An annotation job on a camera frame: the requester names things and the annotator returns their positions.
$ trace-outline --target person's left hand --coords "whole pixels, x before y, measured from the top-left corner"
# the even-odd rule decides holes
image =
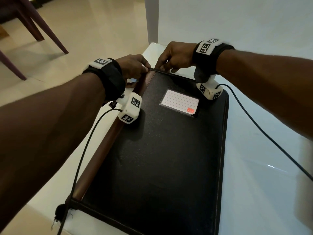
[[[126,87],[134,87],[136,82],[127,83],[127,79],[139,79],[142,74],[148,72],[151,67],[150,63],[142,55],[127,55],[125,57],[116,59],[122,69],[123,77],[126,81]]]

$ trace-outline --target black and white square marker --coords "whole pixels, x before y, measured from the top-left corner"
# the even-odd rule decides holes
[[[131,103],[134,105],[134,106],[137,106],[139,108],[139,105],[140,105],[140,101],[137,100],[136,98],[132,98],[131,99]]]
[[[202,45],[202,47],[201,47],[201,49],[200,49],[200,53],[206,53],[207,52],[207,50],[208,50],[208,48],[209,48],[209,46],[210,46],[210,44],[209,43],[204,43],[203,45]]]
[[[108,63],[108,60],[104,60],[104,59],[97,59],[97,60],[96,60],[96,61],[94,61],[94,62],[104,65],[104,64]]]
[[[204,94],[204,92],[205,92],[205,87],[201,84],[199,90]]]
[[[215,93],[212,99],[219,97],[220,94],[221,92]]]
[[[133,117],[130,117],[129,115],[124,115],[122,117],[123,120],[125,120],[126,122],[130,123],[132,120],[134,120]]]
[[[207,43],[215,43],[217,41],[219,41],[219,39],[210,39],[209,41],[207,41]]]

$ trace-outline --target brown leather spine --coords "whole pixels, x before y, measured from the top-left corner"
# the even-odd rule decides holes
[[[148,84],[152,80],[154,74],[155,72],[149,71],[145,77],[142,77],[139,80],[133,92],[142,96],[145,90],[147,89]],[[100,143],[99,147],[95,151],[95,154],[92,156],[85,170],[78,179],[75,186],[73,199],[78,201],[82,200],[84,194],[86,193],[89,185],[96,176],[100,166],[102,165],[104,159],[106,158],[109,150],[111,149],[117,135],[122,130],[124,124],[125,123],[120,121],[118,117],[115,119],[109,131],[107,132],[102,142]]]

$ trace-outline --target maroon chair leg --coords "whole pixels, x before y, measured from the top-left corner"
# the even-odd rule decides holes
[[[27,79],[1,51],[0,51],[0,61],[20,79],[24,81]]]
[[[59,41],[59,39],[55,36],[49,26],[45,23],[45,21],[41,18],[39,13],[33,7],[33,5],[28,0],[20,0],[20,2],[27,9],[29,16],[42,28],[43,31],[56,43],[56,45],[65,53],[68,54],[68,51],[63,46],[63,44]]]
[[[28,29],[28,31],[33,35],[33,37],[37,41],[43,41],[44,37],[40,33],[39,29],[33,22],[33,20],[25,13],[23,7],[18,7],[17,10],[18,19],[22,22],[22,24]]]

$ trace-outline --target beige floor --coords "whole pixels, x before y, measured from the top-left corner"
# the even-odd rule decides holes
[[[69,51],[43,32],[37,42],[18,19],[3,24],[0,49],[28,78],[0,63],[0,106],[62,84],[98,57],[142,53],[148,46],[144,0],[53,0],[38,10]]]

